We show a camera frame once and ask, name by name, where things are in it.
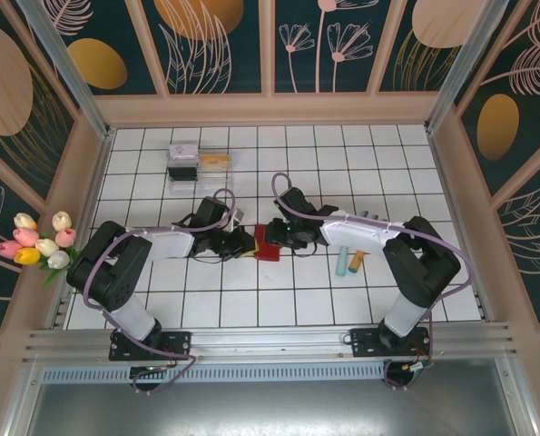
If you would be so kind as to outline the red card holder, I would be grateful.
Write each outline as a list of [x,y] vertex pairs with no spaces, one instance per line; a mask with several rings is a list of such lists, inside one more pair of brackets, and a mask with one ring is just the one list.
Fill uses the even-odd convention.
[[253,254],[258,261],[278,262],[280,260],[280,247],[265,241],[265,224],[257,224],[254,230],[254,238],[257,250]]

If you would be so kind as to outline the clear acrylic card organizer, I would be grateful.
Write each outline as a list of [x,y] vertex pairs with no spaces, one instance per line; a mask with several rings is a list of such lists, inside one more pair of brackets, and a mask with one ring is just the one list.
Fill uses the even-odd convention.
[[[175,142],[172,144],[197,144],[192,143],[179,143]],[[231,168],[225,172],[204,172],[200,167],[200,156],[203,154],[228,154],[228,150],[223,149],[201,149],[199,146],[198,159],[196,161],[180,161],[174,162],[168,158],[167,151],[167,164],[166,164],[166,173],[167,173],[167,184],[169,193],[173,197],[184,197],[184,196],[207,196],[213,195],[217,190],[221,188],[231,188],[232,187],[232,163]],[[169,180],[169,175],[167,172],[168,167],[184,167],[184,166],[193,166],[198,168],[198,180],[196,182],[171,182]]]

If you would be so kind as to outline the black card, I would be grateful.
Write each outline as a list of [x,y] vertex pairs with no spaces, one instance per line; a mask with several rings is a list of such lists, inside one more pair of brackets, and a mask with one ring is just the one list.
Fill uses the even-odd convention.
[[198,168],[193,166],[168,167],[167,172],[171,182],[196,182],[198,180]]

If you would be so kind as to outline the gold card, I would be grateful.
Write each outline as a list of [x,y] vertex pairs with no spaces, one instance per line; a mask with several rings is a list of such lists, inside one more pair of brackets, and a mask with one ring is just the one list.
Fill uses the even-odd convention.
[[203,154],[200,167],[204,172],[225,172],[231,168],[231,158],[228,154]]

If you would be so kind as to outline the pink floral card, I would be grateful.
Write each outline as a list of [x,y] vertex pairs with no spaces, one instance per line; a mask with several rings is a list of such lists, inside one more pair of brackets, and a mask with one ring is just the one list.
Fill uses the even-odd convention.
[[196,161],[199,154],[197,144],[170,144],[168,158],[174,162]]

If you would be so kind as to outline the tulip flower bouquet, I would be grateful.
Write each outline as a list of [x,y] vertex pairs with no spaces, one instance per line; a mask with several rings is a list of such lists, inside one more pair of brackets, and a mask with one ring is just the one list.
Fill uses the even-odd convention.
[[62,270],[52,270],[47,265],[48,258],[42,257],[39,261],[40,263],[39,269],[47,272],[47,277],[44,280],[44,287],[47,287],[48,285],[50,285],[62,273],[66,273],[72,267],[72,265],[75,263],[75,261],[81,254],[81,252],[75,249],[74,247],[60,248],[59,250],[66,251],[70,255],[70,260],[71,260],[70,264],[67,267],[63,268]]

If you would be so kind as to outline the yellow artificial tulip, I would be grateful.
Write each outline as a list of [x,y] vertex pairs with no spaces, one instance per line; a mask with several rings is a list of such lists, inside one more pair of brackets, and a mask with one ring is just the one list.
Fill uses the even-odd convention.
[[40,261],[41,254],[34,247],[24,247],[19,249],[14,257],[14,262],[21,265],[33,265]]

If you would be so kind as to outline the aluminium mounting rail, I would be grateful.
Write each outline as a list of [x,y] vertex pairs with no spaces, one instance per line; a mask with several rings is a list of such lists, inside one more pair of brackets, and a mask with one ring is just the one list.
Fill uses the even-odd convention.
[[[198,363],[348,362],[348,326],[277,328],[199,328],[191,332],[191,354]],[[519,351],[503,322],[435,322],[435,359],[479,359]],[[39,365],[107,364],[108,330],[30,332],[21,363]]]

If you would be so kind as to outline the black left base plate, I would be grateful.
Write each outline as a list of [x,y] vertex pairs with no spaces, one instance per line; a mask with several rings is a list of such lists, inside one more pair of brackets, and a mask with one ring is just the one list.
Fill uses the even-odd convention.
[[[149,352],[139,347],[121,332],[113,331],[110,340],[111,345],[108,354],[110,362],[140,362],[166,359],[164,355]],[[191,350],[191,334],[189,332],[153,332],[142,343],[161,352],[188,355]]]

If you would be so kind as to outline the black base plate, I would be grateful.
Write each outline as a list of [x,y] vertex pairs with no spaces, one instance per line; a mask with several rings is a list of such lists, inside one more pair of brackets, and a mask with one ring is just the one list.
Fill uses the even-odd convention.
[[404,342],[390,349],[379,340],[377,328],[356,328],[349,331],[349,345],[357,358],[415,360],[429,354],[430,338],[426,327],[416,327]]
[[[113,331],[110,340],[111,345],[108,354],[110,362],[140,362],[166,359],[164,355],[149,352],[139,347],[121,332]],[[142,343],[161,352],[188,355],[191,350],[191,334],[189,332],[153,332]]]

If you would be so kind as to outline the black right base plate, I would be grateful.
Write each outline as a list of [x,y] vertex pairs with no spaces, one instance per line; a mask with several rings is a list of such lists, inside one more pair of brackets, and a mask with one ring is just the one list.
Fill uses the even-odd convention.
[[429,354],[430,338],[426,327],[416,327],[404,342],[390,349],[379,340],[377,328],[356,328],[349,331],[349,345],[357,358],[415,360]]

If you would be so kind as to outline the aluminium frame post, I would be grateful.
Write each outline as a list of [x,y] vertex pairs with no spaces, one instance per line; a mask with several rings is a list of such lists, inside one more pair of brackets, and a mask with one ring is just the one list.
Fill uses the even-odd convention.
[[432,136],[442,124],[465,80],[502,21],[509,3],[510,0],[486,0],[480,9],[427,116],[425,127],[428,135]]
[[109,133],[109,124],[96,103],[89,86],[78,71],[64,41],[54,29],[39,0],[16,0],[27,22],[43,44],[45,51],[55,62],[60,75],[66,81],[75,100],[88,118],[95,132],[102,139]]

